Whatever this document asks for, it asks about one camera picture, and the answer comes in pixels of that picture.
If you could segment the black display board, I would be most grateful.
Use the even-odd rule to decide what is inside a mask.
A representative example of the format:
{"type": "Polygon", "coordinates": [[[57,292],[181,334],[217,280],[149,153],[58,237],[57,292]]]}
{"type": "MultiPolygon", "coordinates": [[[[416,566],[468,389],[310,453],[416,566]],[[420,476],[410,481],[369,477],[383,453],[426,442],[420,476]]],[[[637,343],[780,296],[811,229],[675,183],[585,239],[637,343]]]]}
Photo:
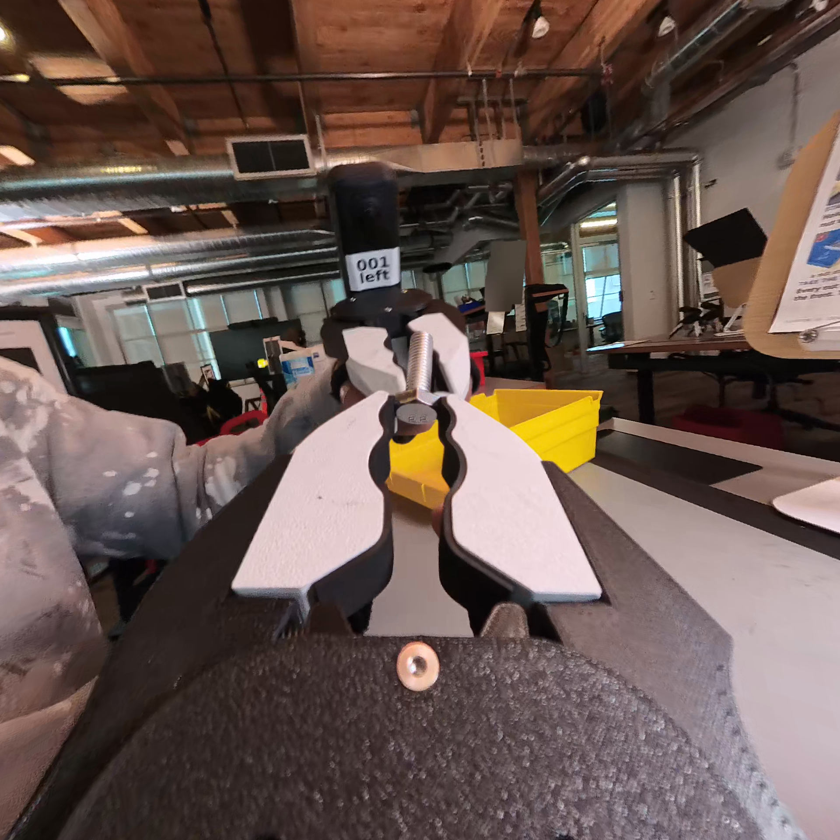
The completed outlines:
{"type": "Polygon", "coordinates": [[[768,242],[747,207],[694,227],[682,239],[713,269],[760,258],[768,242]]]}

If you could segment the wooden document board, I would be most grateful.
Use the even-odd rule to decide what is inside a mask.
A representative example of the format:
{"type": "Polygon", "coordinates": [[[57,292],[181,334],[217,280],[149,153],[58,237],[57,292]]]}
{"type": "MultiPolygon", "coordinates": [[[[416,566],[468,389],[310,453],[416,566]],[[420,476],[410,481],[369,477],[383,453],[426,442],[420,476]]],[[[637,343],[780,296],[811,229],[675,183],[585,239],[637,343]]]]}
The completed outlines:
{"type": "Polygon", "coordinates": [[[770,331],[838,124],[835,112],[799,153],[784,185],[742,323],[745,339],[763,354],[790,359],[815,354],[838,360],[838,324],[805,332],[770,331]]]}

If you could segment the brown wooden desk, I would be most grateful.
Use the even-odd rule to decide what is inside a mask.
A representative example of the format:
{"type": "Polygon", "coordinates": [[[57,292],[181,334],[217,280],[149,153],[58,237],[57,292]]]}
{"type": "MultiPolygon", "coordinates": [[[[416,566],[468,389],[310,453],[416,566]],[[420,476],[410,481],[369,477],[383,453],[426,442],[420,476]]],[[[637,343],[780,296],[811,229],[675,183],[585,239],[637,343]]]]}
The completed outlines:
{"type": "Polygon", "coordinates": [[[716,380],[720,407],[725,406],[728,384],[750,382],[754,398],[766,399],[765,413],[803,429],[839,430],[837,423],[782,408],[777,394],[781,384],[808,384],[804,375],[837,372],[837,360],[817,358],[813,353],[804,358],[780,358],[757,351],[743,337],[714,335],[609,343],[589,349],[588,354],[604,354],[610,370],[636,373],[637,411],[642,424],[656,424],[656,373],[695,372],[716,380]]]}

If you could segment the person's patterned sweatshirt torso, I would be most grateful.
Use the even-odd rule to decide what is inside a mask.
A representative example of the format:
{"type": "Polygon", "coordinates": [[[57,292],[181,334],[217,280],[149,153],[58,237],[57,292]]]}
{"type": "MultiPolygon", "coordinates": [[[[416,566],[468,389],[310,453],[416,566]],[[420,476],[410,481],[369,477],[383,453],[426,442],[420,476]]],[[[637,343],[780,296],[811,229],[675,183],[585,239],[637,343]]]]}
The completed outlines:
{"type": "Polygon", "coordinates": [[[74,728],[107,645],[74,554],[2,563],[1,619],[5,838],[74,728]]]}

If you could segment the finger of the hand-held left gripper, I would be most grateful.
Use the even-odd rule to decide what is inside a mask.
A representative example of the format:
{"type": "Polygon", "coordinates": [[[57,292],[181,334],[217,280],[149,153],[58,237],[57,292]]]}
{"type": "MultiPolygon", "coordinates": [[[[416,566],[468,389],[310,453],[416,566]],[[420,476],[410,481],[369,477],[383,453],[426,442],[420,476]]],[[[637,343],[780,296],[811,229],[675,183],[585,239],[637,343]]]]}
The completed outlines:
{"type": "Polygon", "coordinates": [[[350,383],[361,394],[402,393],[406,375],[395,361],[388,332],[381,327],[355,327],[342,332],[350,383]]]}
{"type": "Polygon", "coordinates": [[[411,334],[428,333],[432,339],[429,391],[436,395],[469,397],[473,390],[466,327],[444,313],[427,313],[407,324],[411,334]]]}

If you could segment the yellow plastic bin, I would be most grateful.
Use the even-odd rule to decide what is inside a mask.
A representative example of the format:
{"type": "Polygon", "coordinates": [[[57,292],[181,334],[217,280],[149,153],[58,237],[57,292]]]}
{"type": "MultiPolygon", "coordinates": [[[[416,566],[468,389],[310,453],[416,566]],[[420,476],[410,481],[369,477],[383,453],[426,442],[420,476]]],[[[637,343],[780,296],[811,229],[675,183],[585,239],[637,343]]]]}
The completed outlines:
{"type": "MultiPolygon", "coordinates": [[[[473,395],[471,404],[528,444],[543,461],[569,473],[595,455],[602,391],[497,388],[473,395]]],[[[442,474],[444,447],[438,425],[406,444],[391,444],[390,491],[435,509],[448,493],[442,474]]]]}

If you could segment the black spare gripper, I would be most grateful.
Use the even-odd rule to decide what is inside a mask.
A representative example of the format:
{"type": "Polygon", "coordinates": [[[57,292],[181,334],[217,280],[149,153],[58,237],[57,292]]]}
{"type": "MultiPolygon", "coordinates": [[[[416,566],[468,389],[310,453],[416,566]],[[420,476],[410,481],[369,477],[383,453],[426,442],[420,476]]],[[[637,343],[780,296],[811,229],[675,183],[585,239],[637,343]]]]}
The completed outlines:
{"type": "Polygon", "coordinates": [[[679,320],[668,337],[678,335],[698,338],[703,334],[717,333],[723,326],[723,306],[719,300],[703,301],[698,307],[679,308],[679,320]]]}

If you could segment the small wooden board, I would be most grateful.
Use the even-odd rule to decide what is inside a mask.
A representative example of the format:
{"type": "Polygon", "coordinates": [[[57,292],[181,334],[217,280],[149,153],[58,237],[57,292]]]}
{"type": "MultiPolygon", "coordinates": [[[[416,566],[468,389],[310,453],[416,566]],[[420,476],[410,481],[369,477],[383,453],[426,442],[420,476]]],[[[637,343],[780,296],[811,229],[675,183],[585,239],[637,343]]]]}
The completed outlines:
{"type": "Polygon", "coordinates": [[[748,302],[760,263],[761,257],[755,257],[712,270],[712,281],[725,309],[735,310],[748,302]]]}

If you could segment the silver hex bolt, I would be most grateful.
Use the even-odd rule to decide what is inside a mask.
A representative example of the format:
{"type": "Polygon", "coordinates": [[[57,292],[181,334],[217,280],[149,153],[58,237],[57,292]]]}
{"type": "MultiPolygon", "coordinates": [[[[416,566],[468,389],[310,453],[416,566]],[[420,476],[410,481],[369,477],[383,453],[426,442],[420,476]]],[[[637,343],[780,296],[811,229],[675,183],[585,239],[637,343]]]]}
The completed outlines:
{"type": "Polygon", "coordinates": [[[435,361],[433,337],[427,331],[414,331],[405,341],[405,384],[394,393],[398,433],[415,436],[429,430],[437,421],[438,396],[434,391],[435,361]]]}

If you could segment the white air vent grille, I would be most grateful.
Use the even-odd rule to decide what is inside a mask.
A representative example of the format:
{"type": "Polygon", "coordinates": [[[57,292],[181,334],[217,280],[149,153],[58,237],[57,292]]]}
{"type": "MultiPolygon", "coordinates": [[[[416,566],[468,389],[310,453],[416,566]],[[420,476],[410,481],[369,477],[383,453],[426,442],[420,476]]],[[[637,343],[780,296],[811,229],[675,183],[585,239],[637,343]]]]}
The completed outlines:
{"type": "Polygon", "coordinates": [[[227,138],[227,157],[237,181],[316,174],[306,134],[261,134],[227,138]]]}

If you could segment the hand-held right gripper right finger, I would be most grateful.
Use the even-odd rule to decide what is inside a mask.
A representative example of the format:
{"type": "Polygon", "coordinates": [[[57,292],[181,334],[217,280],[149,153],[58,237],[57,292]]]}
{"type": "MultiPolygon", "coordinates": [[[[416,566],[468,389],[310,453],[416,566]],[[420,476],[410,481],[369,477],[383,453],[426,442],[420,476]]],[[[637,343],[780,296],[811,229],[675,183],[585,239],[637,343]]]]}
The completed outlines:
{"type": "Polygon", "coordinates": [[[587,604],[603,587],[559,494],[562,471],[455,396],[438,403],[444,447],[438,576],[478,634],[502,603],[587,604]]]}

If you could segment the blue white wipes canister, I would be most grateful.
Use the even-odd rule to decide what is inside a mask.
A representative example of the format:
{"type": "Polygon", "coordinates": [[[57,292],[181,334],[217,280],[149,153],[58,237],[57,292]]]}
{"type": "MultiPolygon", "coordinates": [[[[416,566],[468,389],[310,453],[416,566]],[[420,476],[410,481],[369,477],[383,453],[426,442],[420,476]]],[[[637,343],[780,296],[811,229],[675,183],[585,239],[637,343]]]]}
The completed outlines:
{"type": "Polygon", "coordinates": [[[314,356],[309,348],[283,349],[279,356],[280,372],[289,391],[315,373],[314,356]]]}

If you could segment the person's left forearm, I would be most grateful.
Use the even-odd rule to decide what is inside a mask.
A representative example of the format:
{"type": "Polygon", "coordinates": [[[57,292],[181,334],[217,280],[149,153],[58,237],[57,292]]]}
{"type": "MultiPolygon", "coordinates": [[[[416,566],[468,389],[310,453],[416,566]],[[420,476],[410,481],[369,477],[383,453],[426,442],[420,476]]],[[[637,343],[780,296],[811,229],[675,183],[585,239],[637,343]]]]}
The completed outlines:
{"type": "Polygon", "coordinates": [[[2,360],[2,538],[57,560],[177,555],[279,456],[340,410],[336,363],[261,426],[189,445],[173,423],[107,411],[2,360]]]}

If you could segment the red plastic basket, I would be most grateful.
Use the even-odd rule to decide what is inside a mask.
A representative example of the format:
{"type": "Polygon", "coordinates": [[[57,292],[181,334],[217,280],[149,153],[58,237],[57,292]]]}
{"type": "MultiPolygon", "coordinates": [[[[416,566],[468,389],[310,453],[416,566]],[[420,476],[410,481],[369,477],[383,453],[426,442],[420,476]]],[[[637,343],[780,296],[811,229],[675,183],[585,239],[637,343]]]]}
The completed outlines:
{"type": "Polygon", "coordinates": [[[240,435],[243,432],[260,427],[268,419],[267,401],[263,393],[250,397],[244,402],[244,411],[224,421],[219,429],[221,436],[240,435]]]}

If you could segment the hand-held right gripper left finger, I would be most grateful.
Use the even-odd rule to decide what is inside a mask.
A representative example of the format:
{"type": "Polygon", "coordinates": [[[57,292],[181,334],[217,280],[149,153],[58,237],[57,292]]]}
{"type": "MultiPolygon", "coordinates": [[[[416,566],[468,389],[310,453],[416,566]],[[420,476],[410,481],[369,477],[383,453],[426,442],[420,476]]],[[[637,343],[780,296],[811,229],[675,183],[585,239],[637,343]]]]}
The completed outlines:
{"type": "Polygon", "coordinates": [[[394,568],[394,430],[394,401],[375,392],[296,447],[234,575],[236,596],[291,602],[303,622],[333,606],[368,631],[394,568]]]}

